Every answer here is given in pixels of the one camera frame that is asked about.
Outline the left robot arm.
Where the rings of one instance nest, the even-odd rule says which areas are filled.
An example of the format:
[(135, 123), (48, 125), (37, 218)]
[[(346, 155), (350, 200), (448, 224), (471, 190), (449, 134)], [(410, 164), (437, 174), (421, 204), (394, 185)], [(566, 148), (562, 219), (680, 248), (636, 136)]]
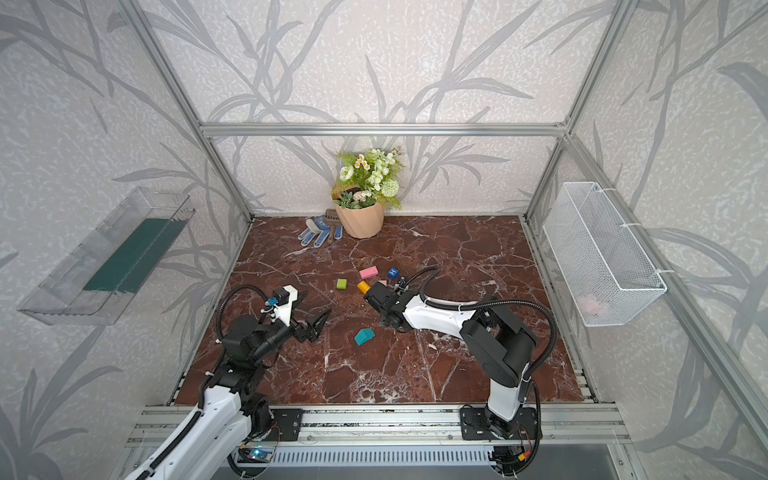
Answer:
[(330, 314), (327, 309), (306, 324), (237, 318), (221, 340), (221, 356), (200, 386), (195, 408), (127, 477), (210, 479), (239, 447), (268, 435), (276, 421), (269, 399), (258, 392), (265, 360), (290, 339), (317, 340)]

